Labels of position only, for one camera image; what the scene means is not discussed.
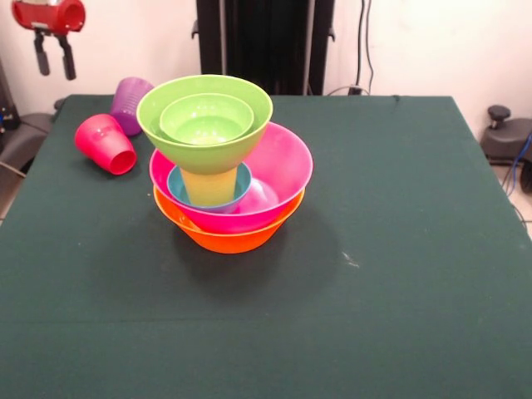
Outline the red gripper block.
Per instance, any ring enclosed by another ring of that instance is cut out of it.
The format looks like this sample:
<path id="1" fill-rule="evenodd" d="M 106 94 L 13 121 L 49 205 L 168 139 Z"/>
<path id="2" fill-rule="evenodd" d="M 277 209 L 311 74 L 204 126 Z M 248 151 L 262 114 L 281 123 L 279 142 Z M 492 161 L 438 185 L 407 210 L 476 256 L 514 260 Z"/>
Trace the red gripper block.
<path id="1" fill-rule="evenodd" d="M 23 28 L 28 30 L 42 29 L 57 35 L 79 32 L 86 21 L 86 9 L 82 1 L 11 1 L 12 15 Z M 45 35 L 35 32 L 34 48 L 37 56 L 39 72 L 43 76 L 50 74 L 47 53 L 44 50 Z M 63 66 L 66 79 L 76 79 L 76 68 L 71 45 L 67 36 L 58 36 L 57 40 L 63 50 Z"/>

